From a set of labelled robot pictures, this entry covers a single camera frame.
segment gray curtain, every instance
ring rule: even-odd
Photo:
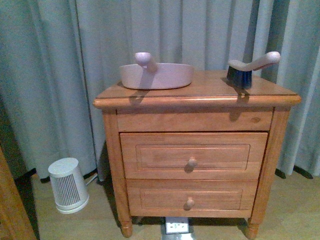
[[[279,66],[256,75],[292,89],[278,168],[320,174],[319,24],[315,0],[6,0],[1,2],[1,89],[27,168],[41,178],[62,157],[83,174],[108,172],[94,98],[120,79],[135,52],[158,62],[227,69],[279,51]]]

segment handle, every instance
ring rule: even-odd
[[[198,165],[197,160],[193,156],[190,157],[187,164],[192,168]]]
[[[158,65],[149,52],[137,52],[134,58],[135,62],[148,72],[155,73],[158,70]]]
[[[249,71],[256,71],[259,69],[264,69],[269,67],[273,64],[277,64],[280,61],[280,53],[277,51],[270,51],[267,54],[263,55],[262,57],[254,60],[250,63],[244,63],[239,60],[230,60],[228,62],[230,67],[233,67],[236,70],[249,72]]]
[[[192,199],[192,197],[188,197],[188,200],[186,201],[186,206],[190,209],[195,205],[195,201]]]

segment space heater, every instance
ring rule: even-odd
[[[54,201],[60,213],[73,214],[87,205],[89,194],[77,159],[62,158],[52,163],[48,171]]]

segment power outlet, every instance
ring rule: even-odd
[[[189,220],[187,217],[165,217],[166,234],[189,233]]]

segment wooden drawer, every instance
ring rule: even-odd
[[[211,218],[250,217],[257,183],[257,180],[126,181],[133,216]]]
[[[268,131],[272,107],[119,109],[120,132]]]
[[[121,133],[125,176],[256,180],[267,136],[266,132]]]

